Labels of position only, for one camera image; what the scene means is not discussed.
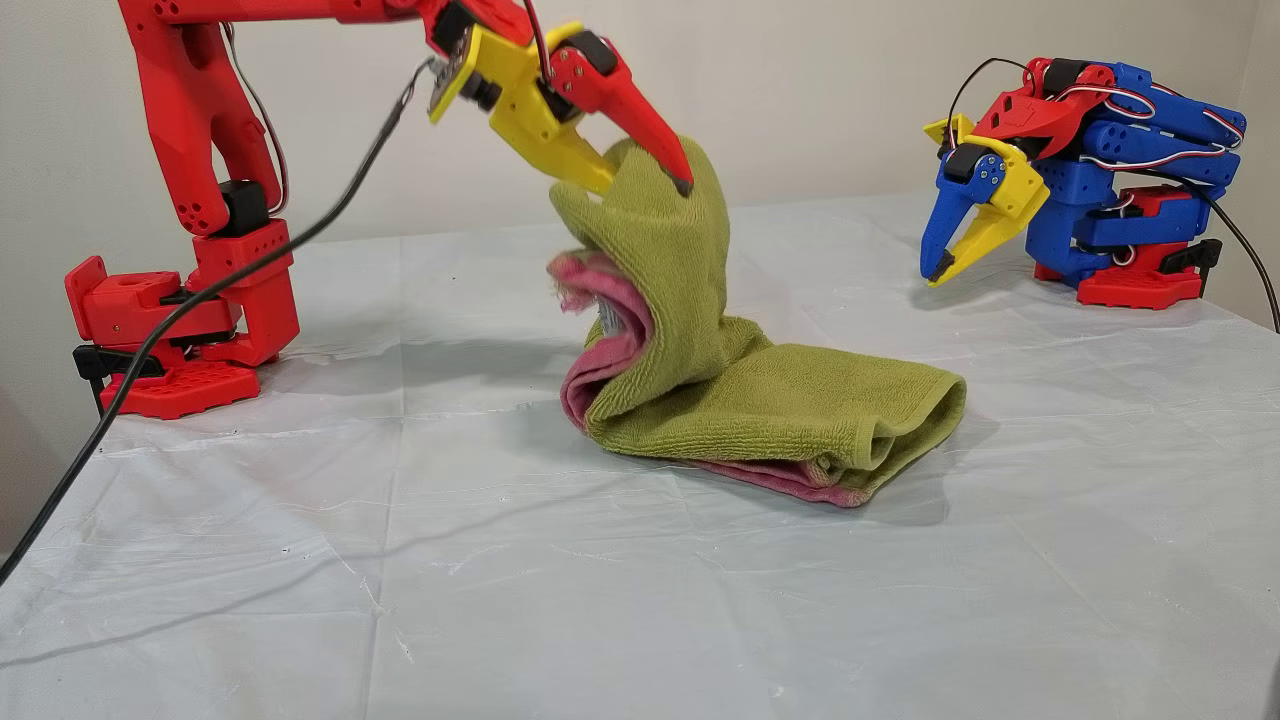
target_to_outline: towel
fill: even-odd
[[[548,272],[564,310],[599,311],[564,379],[566,415],[613,452],[801,500],[865,503],[951,434],[964,380],[915,363],[773,345],[754,322],[726,316],[728,211],[707,155],[682,142],[694,168],[689,199],[634,141],[607,154],[618,172],[600,201],[570,183],[552,188],[582,249]]]

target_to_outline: white wall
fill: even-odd
[[[745,205],[927,187],[936,160],[919,128],[945,114],[959,82],[992,54],[1125,60],[1183,92],[1235,105],[1257,0],[539,6],[548,24],[581,18],[609,36],[658,109],[716,159],[731,201]],[[1274,26],[1271,0],[1268,8]],[[303,227],[344,186],[424,56],[422,29],[273,23],[241,27],[239,44],[289,158],[296,201],[288,217]],[[1260,74],[1256,95],[1263,82]],[[1016,83],[1015,70],[992,68],[963,108],[980,114],[998,88]],[[70,363],[79,341],[63,274],[95,252],[110,272],[188,270],[191,252],[147,141],[114,3],[0,4],[0,127],[5,547],[93,420]],[[618,132],[593,119],[586,135],[603,143]],[[1261,165],[1253,156],[1251,164]],[[1248,182],[1261,183],[1262,174]],[[458,105],[430,128],[419,104],[328,237],[549,220],[547,186],[474,108]]]
[[[1275,282],[1280,283],[1275,183],[1280,177],[1280,0],[1262,0],[1249,45],[1239,109],[1249,120],[1248,138],[1240,149],[1244,161],[1222,206],[1249,237]],[[1208,299],[1271,327],[1266,295],[1248,256],[1220,223],[1211,228],[1224,242],[1222,263],[1210,278]]]

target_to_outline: robotic arm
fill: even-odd
[[[931,284],[1028,229],[1037,278],[1075,287],[1082,302],[1161,309],[1202,295],[1221,243],[1189,243],[1207,228],[1208,200],[1235,177],[1243,115],[1142,68],[1037,58],[1023,87],[977,126],[948,120],[925,128],[941,146],[938,202],[920,246]],[[1112,190],[1115,173],[1157,169],[1194,182],[1196,193]],[[948,249],[973,205],[977,219]]]
[[[178,222],[193,233],[196,270],[108,275],[90,258],[67,275],[76,324],[88,345],[77,369],[101,410],[146,336],[173,306],[289,241],[275,218],[285,187],[268,128],[253,113],[228,54],[230,23],[332,18],[342,23],[420,19],[431,63],[431,120],[462,96],[532,167],[598,193],[613,168],[577,135],[604,113],[645,147],[687,196],[692,174],[675,132],[631,79],[614,46],[571,23],[541,37],[531,6],[511,0],[118,0],[138,59],[147,127]],[[210,147],[230,179],[218,182]],[[282,256],[186,315],[145,359],[123,413],[178,418],[259,393],[259,365],[298,333]],[[246,329],[238,331],[243,320]]]

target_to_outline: pink towel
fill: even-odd
[[[645,345],[653,337],[653,315],[640,291],[603,252],[566,252],[552,260],[547,270],[559,286],[562,310],[580,313],[595,304],[602,310],[604,337],[573,363],[561,388],[564,414],[580,430],[585,430],[586,411],[600,388],[644,354]],[[869,500],[867,492],[832,484],[829,474],[814,462],[762,460],[689,464],[810,502],[856,507]]]

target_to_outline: table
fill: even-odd
[[[262,397],[118,423],[0,596],[0,716],[1260,717],[1280,340],[929,290],[929,204],[733,214],[732,313],[970,383],[858,511],[580,436],[561,227],[306,249]]]

